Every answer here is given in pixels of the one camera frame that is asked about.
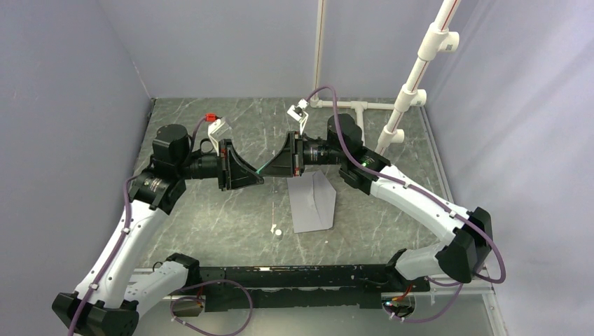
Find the grey envelope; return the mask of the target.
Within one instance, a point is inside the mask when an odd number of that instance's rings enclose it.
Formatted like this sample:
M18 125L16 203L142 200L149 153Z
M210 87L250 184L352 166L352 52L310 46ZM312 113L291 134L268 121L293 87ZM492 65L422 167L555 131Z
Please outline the grey envelope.
M296 234L330 230L336 207L336 189L322 171L305 172L286 180Z

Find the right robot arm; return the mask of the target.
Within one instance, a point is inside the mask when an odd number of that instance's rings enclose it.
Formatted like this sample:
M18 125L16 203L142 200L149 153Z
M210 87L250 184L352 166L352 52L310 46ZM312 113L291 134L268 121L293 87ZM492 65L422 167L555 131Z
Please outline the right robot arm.
M258 173L297 177L308 165L339 165L346 184L394 205L438 238L434 245L403 248L392 256L386 264L390 288L402 291L413 280L437 274L471 282L492 250L490 214L480 207L470 211L457 206L405 177L387 158L365 147L362 133L346 113L328 119L325 139L288 132L283 148Z

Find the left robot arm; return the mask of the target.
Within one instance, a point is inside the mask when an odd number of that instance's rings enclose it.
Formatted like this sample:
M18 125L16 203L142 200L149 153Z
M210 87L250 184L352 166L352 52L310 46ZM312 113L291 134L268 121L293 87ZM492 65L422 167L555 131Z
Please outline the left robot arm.
M263 177L230 139L214 150L194 149L183 125L161 127L147 168L123 186L122 217L100 257L72 293L59 293L52 309L70 335L131 335L140 318L163 297L191 294L201 284L200 263L175 253L146 278L131 282L135 267L157 229L171 214L191 179L216 179L220 189L260 185Z

